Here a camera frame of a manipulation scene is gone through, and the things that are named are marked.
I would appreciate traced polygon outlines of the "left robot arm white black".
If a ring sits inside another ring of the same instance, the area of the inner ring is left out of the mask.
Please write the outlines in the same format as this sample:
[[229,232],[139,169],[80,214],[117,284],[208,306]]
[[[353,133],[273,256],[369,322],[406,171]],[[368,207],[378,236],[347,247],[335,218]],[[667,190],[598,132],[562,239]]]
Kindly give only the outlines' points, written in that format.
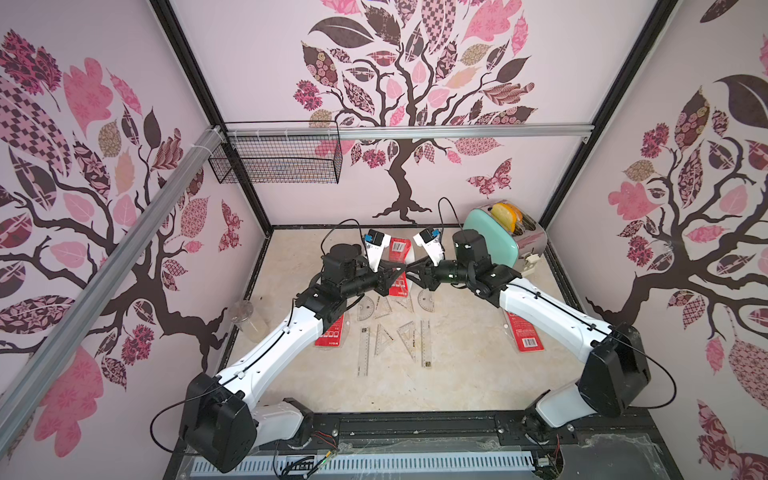
[[386,261],[391,238],[370,231],[363,244],[337,244],[323,254],[321,271],[292,300],[285,319],[256,347],[214,376],[197,375],[188,385],[179,438],[218,472],[229,473],[256,446],[278,440],[304,444],[313,414],[294,399],[262,406],[274,379],[369,291],[386,296],[403,274]]

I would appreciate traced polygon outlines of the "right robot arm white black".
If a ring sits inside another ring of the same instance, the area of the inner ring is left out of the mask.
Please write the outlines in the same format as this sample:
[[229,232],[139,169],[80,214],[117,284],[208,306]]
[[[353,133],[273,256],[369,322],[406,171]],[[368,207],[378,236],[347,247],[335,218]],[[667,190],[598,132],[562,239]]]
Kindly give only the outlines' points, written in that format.
[[477,231],[454,234],[452,260],[445,257],[439,230],[424,229],[413,240],[427,253],[406,268],[415,284],[430,291],[443,284],[464,286],[528,321],[582,363],[579,379],[544,392],[524,410],[521,428],[531,442],[546,443],[557,429],[591,415],[618,418],[651,382],[657,362],[646,354],[636,328],[584,314],[536,288],[514,268],[494,263]]

